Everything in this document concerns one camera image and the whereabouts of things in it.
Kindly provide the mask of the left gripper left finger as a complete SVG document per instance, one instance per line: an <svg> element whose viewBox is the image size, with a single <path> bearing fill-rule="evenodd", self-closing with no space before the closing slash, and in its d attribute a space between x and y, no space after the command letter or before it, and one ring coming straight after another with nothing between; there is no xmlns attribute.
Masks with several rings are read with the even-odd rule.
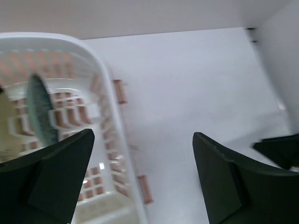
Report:
<svg viewBox="0 0 299 224"><path fill-rule="evenodd" d="M0 165L2 224L69 224L95 136L85 129Z"/></svg>

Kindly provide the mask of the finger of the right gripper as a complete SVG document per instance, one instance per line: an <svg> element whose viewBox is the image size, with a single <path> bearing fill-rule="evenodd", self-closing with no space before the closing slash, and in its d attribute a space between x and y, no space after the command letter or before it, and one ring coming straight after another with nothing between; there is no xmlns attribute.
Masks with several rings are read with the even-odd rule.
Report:
<svg viewBox="0 0 299 224"><path fill-rule="evenodd" d="M299 167L299 134L262 139L252 148L283 169Z"/></svg>

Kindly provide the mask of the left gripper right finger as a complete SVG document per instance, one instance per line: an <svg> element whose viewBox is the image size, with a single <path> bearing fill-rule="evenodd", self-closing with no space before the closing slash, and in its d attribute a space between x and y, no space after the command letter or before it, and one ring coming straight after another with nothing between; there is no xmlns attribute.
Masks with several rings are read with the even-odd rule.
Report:
<svg viewBox="0 0 299 224"><path fill-rule="evenodd" d="M209 223L298 223L297 172L251 159L199 132L192 146Z"/></svg>

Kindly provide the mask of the cream plate with black patch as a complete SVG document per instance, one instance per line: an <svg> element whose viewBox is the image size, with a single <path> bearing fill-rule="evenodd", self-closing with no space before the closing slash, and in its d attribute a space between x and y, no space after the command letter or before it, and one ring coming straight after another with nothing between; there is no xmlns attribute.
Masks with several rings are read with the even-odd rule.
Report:
<svg viewBox="0 0 299 224"><path fill-rule="evenodd" d="M15 120L16 108L4 89L0 89L0 162L4 163L26 152L26 141L17 131L22 130L22 122Z"/></svg>

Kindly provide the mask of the blue patterned plate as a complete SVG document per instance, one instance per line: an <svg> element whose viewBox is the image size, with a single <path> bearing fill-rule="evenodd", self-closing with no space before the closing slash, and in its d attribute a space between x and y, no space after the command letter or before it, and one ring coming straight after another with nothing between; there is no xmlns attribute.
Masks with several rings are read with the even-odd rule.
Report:
<svg viewBox="0 0 299 224"><path fill-rule="evenodd" d="M28 79L26 98L28 117L37 138L44 147L58 143L58 130L52 126L49 116L49 112L54 109L53 103L37 73L32 73Z"/></svg>

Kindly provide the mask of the white pink dish rack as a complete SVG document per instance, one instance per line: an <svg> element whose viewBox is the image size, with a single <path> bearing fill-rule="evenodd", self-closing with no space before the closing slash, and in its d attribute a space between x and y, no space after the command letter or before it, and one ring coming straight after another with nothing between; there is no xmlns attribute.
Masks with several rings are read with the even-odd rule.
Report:
<svg viewBox="0 0 299 224"><path fill-rule="evenodd" d="M71 224L148 223L106 64L71 36L1 33L0 88L16 108L15 120L22 122L17 133L26 141L24 155L45 148L28 117L26 91L32 73L39 74L50 95L54 108L50 122L58 130L59 142L85 129L94 132Z"/></svg>

